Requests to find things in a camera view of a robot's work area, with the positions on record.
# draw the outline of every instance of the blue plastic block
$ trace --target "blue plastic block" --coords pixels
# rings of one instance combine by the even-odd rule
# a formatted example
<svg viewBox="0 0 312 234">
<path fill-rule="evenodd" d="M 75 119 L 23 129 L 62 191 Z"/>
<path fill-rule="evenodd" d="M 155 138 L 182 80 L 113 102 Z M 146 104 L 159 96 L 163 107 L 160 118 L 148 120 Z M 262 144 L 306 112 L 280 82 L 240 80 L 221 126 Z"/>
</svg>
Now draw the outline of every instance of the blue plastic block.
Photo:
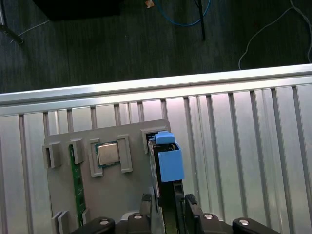
<svg viewBox="0 0 312 234">
<path fill-rule="evenodd" d="M 176 142 L 174 134 L 168 131 L 161 131 L 155 134 L 155 140 L 157 145 L 174 144 Z"/>
<path fill-rule="evenodd" d="M 182 150 L 159 152 L 161 182 L 184 179 Z"/>
</svg>

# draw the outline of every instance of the white cable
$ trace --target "white cable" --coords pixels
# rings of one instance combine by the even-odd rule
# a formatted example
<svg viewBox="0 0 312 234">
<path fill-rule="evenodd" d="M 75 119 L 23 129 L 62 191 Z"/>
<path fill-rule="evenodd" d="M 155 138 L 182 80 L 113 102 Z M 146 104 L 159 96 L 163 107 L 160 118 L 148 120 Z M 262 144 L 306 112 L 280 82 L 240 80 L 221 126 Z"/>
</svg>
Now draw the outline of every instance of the white cable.
<svg viewBox="0 0 312 234">
<path fill-rule="evenodd" d="M 290 0 L 290 2 L 291 2 L 292 7 L 295 9 L 295 11 L 298 12 L 298 13 L 302 16 L 302 18 L 305 20 L 305 22 L 307 22 L 307 24 L 308 24 L 309 33 L 310 33 L 310 44 L 309 44 L 309 49 L 308 49 L 308 52 L 307 52 L 307 57 L 308 57 L 309 63 L 312 63 L 312 62 L 311 62 L 311 59 L 310 59 L 310 53 L 311 53 L 311 48 L 312 48 L 312 30 L 311 30 L 310 20 L 308 19 L 308 17 L 306 17 L 306 16 L 302 13 L 302 11 L 301 11 L 298 7 L 296 7 L 296 6 L 293 4 L 293 0 Z"/>
<path fill-rule="evenodd" d="M 277 18 L 276 20 L 274 20 L 273 22 L 271 22 L 271 23 L 265 25 L 265 26 L 264 26 L 263 28 L 261 28 L 256 34 L 253 35 L 253 37 L 249 40 L 249 42 L 248 42 L 248 44 L 247 44 L 245 53 L 240 57 L 240 59 L 239 59 L 239 61 L 238 61 L 238 67 L 239 67 L 240 70 L 241 70 L 240 62 L 242 61 L 242 59 L 244 58 L 244 56 L 247 54 L 248 49 L 249 49 L 249 45 L 250 45 L 250 43 L 252 42 L 252 40 L 253 40 L 259 33 L 261 33 L 264 29 L 266 29 L 267 27 L 271 26 L 272 24 L 278 22 L 278 21 L 279 21 L 288 11 L 290 11 L 291 9 L 293 9 L 293 7 L 288 8 L 286 11 L 284 11 L 284 13 L 283 13 L 280 17 L 278 17 L 278 18 Z"/>
<path fill-rule="evenodd" d="M 307 57 L 308 57 L 308 61 L 309 63 L 312 63 L 311 59 L 310 59 L 310 53 L 311 53 L 311 49 L 312 49 L 312 25 L 310 23 L 310 20 L 308 19 L 308 17 L 306 17 L 302 11 L 296 7 L 294 4 L 293 4 L 293 1 L 290 0 L 290 3 L 292 5 L 292 7 L 288 8 L 280 17 L 278 17 L 276 20 L 274 20 L 272 23 L 269 23 L 267 24 L 266 26 L 264 26 L 262 29 L 260 29 L 255 35 L 253 35 L 253 37 L 249 40 L 248 44 L 247 44 L 247 47 L 246 47 L 246 51 L 245 53 L 240 57 L 239 61 L 238 61 L 238 67 L 239 69 L 241 70 L 241 67 L 240 67 L 240 63 L 242 61 L 242 59 L 244 58 L 244 56 L 247 54 L 248 52 L 248 49 L 249 49 L 249 45 L 250 43 L 252 42 L 252 40 L 260 33 L 262 32 L 265 28 L 271 26 L 272 24 L 276 23 L 277 21 L 279 21 L 279 19 L 281 19 L 289 10 L 291 9 L 294 9 L 297 13 L 299 13 L 302 18 L 304 19 L 305 22 L 307 22 L 308 24 L 308 28 L 309 28 L 309 33 L 310 33 L 310 44 L 309 44 L 309 48 L 308 48 L 308 52 L 307 52 Z"/>
<path fill-rule="evenodd" d="M 30 30 L 33 30 L 33 29 L 35 29 L 35 28 L 37 28 L 37 27 L 39 27 L 39 26 L 41 26 L 41 25 L 44 25 L 44 24 L 48 23 L 49 21 L 50 21 L 50 20 L 47 20 L 47 21 L 45 21 L 45 22 L 43 22 L 43 23 L 41 23 L 41 24 L 38 24 L 38 25 L 36 25 L 36 26 L 34 26 L 34 27 L 32 27 L 32 28 L 29 28 L 29 29 L 27 29 L 26 31 L 24 31 L 24 32 L 22 32 L 21 34 L 19 34 L 19 36 L 23 35 L 24 33 L 29 32 Z"/>
</svg>

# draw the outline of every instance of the green circuit board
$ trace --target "green circuit board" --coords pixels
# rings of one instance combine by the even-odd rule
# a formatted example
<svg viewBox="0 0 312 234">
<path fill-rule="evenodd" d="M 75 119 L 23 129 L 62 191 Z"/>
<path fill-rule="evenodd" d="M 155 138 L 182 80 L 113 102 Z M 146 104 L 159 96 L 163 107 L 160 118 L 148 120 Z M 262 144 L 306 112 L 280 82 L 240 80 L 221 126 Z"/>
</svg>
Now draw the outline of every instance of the green circuit board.
<svg viewBox="0 0 312 234">
<path fill-rule="evenodd" d="M 70 162 L 71 162 L 72 172 L 73 172 L 78 224 L 81 227 L 83 226 L 82 213 L 85 211 L 86 205 L 85 205 L 85 199 L 84 199 L 80 164 L 75 164 L 75 155 L 74 155 L 73 145 L 69 145 L 69 154 L 70 154 Z"/>
</svg>

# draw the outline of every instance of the blue cable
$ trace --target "blue cable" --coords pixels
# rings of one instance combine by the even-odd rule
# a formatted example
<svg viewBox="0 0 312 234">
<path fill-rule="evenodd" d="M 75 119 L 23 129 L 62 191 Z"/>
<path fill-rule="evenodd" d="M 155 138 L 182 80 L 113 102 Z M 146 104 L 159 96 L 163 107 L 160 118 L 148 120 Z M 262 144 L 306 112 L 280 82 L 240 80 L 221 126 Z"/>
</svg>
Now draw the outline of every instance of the blue cable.
<svg viewBox="0 0 312 234">
<path fill-rule="evenodd" d="M 182 24 L 182 23 L 176 23 L 174 21 L 172 21 L 165 13 L 164 11 L 162 10 L 162 8 L 160 7 L 160 4 L 158 2 L 158 0 L 154 0 L 158 10 L 160 11 L 160 13 L 162 14 L 162 16 L 167 20 L 169 21 L 170 23 L 176 25 L 176 26 L 181 26 L 181 27 L 191 27 L 191 26 L 194 26 L 195 24 L 198 24 L 200 22 L 200 19 L 198 19 L 197 21 L 195 21 L 194 23 L 187 23 L 187 24 Z M 207 7 L 206 7 L 206 10 L 203 14 L 203 17 L 206 15 L 208 9 L 209 9 L 209 6 L 210 6 L 210 0 L 208 1 L 208 4 L 207 4 Z"/>
</svg>

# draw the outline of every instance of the aluminum panel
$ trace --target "aluminum panel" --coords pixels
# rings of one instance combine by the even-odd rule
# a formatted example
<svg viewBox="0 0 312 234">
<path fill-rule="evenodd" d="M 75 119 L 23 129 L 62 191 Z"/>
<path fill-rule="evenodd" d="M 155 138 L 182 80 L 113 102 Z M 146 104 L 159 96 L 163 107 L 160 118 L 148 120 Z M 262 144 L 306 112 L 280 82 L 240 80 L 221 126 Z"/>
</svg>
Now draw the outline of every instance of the aluminum panel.
<svg viewBox="0 0 312 234">
<path fill-rule="evenodd" d="M 196 163 L 196 177 L 199 186 L 199 204 L 203 211 L 209 211 L 209 197 L 208 197 L 208 178 L 206 173 L 206 160 L 203 148 L 202 139 L 202 126 L 199 119 L 199 110 L 197 97 L 189 97 L 190 103 L 190 114 L 191 114 L 191 125 L 193 132 L 193 142 L 194 142 L 194 155 Z"/>
<path fill-rule="evenodd" d="M 208 183 L 209 210 L 207 210 L 207 212 L 216 214 L 220 219 L 224 219 L 219 162 L 217 158 L 215 132 L 213 127 L 214 123 L 213 119 L 210 119 L 210 115 L 208 113 L 207 97 L 199 96 L 197 101 L 202 133 L 202 144 L 204 149 L 204 160 L 206 165 L 206 179 Z"/>
<path fill-rule="evenodd" d="M 120 124 L 129 124 L 129 106 L 127 103 L 119 104 Z"/>
<path fill-rule="evenodd" d="M 312 233 L 291 87 L 276 89 L 274 108 L 291 233 Z"/>
<path fill-rule="evenodd" d="M 33 233 L 51 233 L 47 171 L 40 152 L 44 144 L 43 114 L 24 115 L 24 127 Z"/>
<path fill-rule="evenodd" d="M 7 232 L 8 230 L 6 221 L 3 163 L 1 155 L 1 133 L 0 133 L 0 234 L 6 234 Z"/>
<path fill-rule="evenodd" d="M 49 135 L 68 132 L 67 110 L 48 112 Z"/>
<path fill-rule="evenodd" d="M 177 142 L 183 152 L 183 164 L 185 180 L 183 180 L 183 189 L 185 194 L 195 194 L 195 172 L 192 169 L 191 151 L 189 142 L 189 133 L 187 129 L 186 110 L 184 99 L 173 98 L 167 99 L 167 115 L 170 122 L 171 131 L 174 133 Z"/>
<path fill-rule="evenodd" d="M 208 211 L 217 214 L 221 219 L 225 218 L 230 223 L 232 217 L 250 214 L 252 208 L 249 194 L 252 191 L 247 190 L 247 187 L 250 186 L 250 181 L 255 179 L 261 181 L 255 186 L 258 191 L 262 187 L 257 198 L 262 196 L 264 201 L 263 207 L 268 226 L 283 234 L 312 233 L 309 217 L 312 206 L 311 98 L 309 95 L 311 83 L 312 65 L 298 65 L 158 78 L 144 82 L 141 80 L 127 81 L 126 83 L 1 94 L 0 116 L 48 112 L 47 115 L 43 114 L 43 123 L 47 125 L 44 127 L 46 135 L 65 133 L 68 130 L 79 131 L 92 127 L 114 126 L 122 122 L 168 118 L 177 135 L 178 142 L 183 147 L 187 176 L 184 181 L 185 193 L 194 193 L 196 196 L 201 194 L 203 197 L 202 194 L 206 193 L 206 188 L 200 186 L 199 180 L 202 178 L 197 175 L 206 173 Z M 285 86 L 289 86 L 286 88 L 287 98 L 283 96 L 284 91 L 281 91 L 280 95 L 274 90 Z M 241 104 L 244 102 L 244 98 L 240 100 L 241 114 L 238 113 L 238 105 L 235 104 L 237 102 L 236 93 L 232 96 L 232 93 L 237 91 L 251 92 L 251 97 L 245 96 L 246 109 Z M 197 97 L 198 109 L 195 107 L 195 98 L 191 98 L 193 102 L 188 100 L 189 96 L 197 95 L 199 95 Z M 226 100 L 220 100 L 220 97 L 223 96 L 226 97 Z M 23 233 L 25 230 L 32 232 L 33 217 L 31 214 L 34 212 L 31 210 L 33 204 L 28 200 L 31 197 L 33 186 L 30 178 L 34 174 L 31 175 L 28 172 L 30 165 L 27 160 L 31 157 L 28 155 L 27 148 L 32 150 L 32 147 L 26 145 L 26 137 L 23 136 L 24 133 L 26 134 L 24 130 L 27 128 L 32 134 L 32 128 L 36 129 L 36 123 L 31 122 L 27 127 L 24 125 L 28 121 L 26 118 L 25 122 L 22 117 L 19 120 L 18 116 L 8 118 L 17 118 L 17 121 L 15 120 L 17 129 L 15 130 L 18 133 L 17 137 L 13 137 L 14 128 L 11 131 L 11 129 L 8 130 L 9 126 L 1 125 L 1 128 L 4 127 L 6 132 L 9 132 L 9 134 L 5 132 L 3 140 L 3 132 L 0 131 L 3 159 L 1 168 L 6 169 L 6 171 L 2 171 L 3 179 L 0 178 L 0 183 L 4 181 L 2 187 L 0 186 L 0 198 L 1 195 L 5 196 L 5 201 L 1 199 L 0 202 L 2 229 L 6 229 L 7 223 L 13 231 L 19 229 L 16 226 L 17 222 L 14 222 L 13 225 L 12 218 L 15 221 L 20 216 L 7 214 L 5 210 L 8 210 L 8 207 L 3 209 L 4 204 L 8 204 L 9 194 L 5 188 L 9 187 L 11 191 L 17 192 L 20 198 L 17 199 L 18 203 L 24 204 L 21 210 L 22 219 L 18 221 L 23 226 Z M 245 142 L 246 140 L 242 140 L 242 137 L 246 137 L 244 136 L 245 132 L 252 133 L 251 139 L 248 139 L 250 145 Z M 14 145 L 14 149 L 8 147 L 11 142 L 18 142 Z M 259 176 L 257 178 L 246 178 L 245 174 L 251 169 L 246 168 L 245 170 L 249 164 L 240 161 L 247 155 L 246 152 L 251 150 L 251 145 L 256 145 L 257 148 L 256 151 L 252 148 L 251 155 L 255 157 L 257 153 L 260 161 L 259 171 L 256 170 L 256 174 Z M 200 156 L 195 155 L 196 150 L 199 151 Z M 41 150 L 40 152 L 35 151 L 36 155 L 41 154 Z M 196 159 L 201 158 L 202 155 L 205 167 L 202 164 L 196 164 L 198 162 Z M 252 166 L 255 164 L 254 157 L 247 157 L 248 161 L 251 160 Z M 19 158 L 18 163 L 12 164 L 16 158 Z M 15 169 L 14 176 L 12 172 L 8 172 L 12 165 Z M 12 180 L 20 180 L 22 186 L 12 183 Z M 303 206 L 301 200 L 304 196 L 306 201 L 304 203 L 307 204 L 305 210 L 301 209 Z M 13 204 L 12 196 L 9 196 L 9 203 Z M 305 218 L 302 218 L 302 212 L 307 214 Z"/>
<path fill-rule="evenodd" d="M 260 176 L 262 155 L 258 155 L 250 92 L 234 93 L 233 97 L 247 217 L 266 224 Z"/>
<path fill-rule="evenodd" d="M 97 127 L 105 128 L 116 125 L 114 105 L 96 106 Z"/>
<path fill-rule="evenodd" d="M 6 221 L 8 233 L 28 233 L 19 116 L 1 117 Z"/>
<path fill-rule="evenodd" d="M 243 210 L 229 95 L 212 95 L 211 99 L 221 173 L 224 220 L 231 223 L 235 218 L 243 216 Z"/>
<path fill-rule="evenodd" d="M 290 234 L 272 92 L 271 89 L 256 90 L 254 95 L 264 164 L 267 223 L 277 232 Z"/>
<path fill-rule="evenodd" d="M 294 100 L 299 130 L 299 141 L 306 182 L 310 220 L 312 222 L 312 85 L 297 86 L 294 89 Z"/>
<path fill-rule="evenodd" d="M 143 102 L 144 121 L 162 119 L 160 100 Z"/>
<path fill-rule="evenodd" d="M 129 115 L 130 115 L 130 123 L 140 122 L 137 102 L 129 103 Z"/>
<path fill-rule="evenodd" d="M 90 107 L 75 108 L 72 110 L 73 131 L 83 131 L 92 129 Z"/>
</svg>

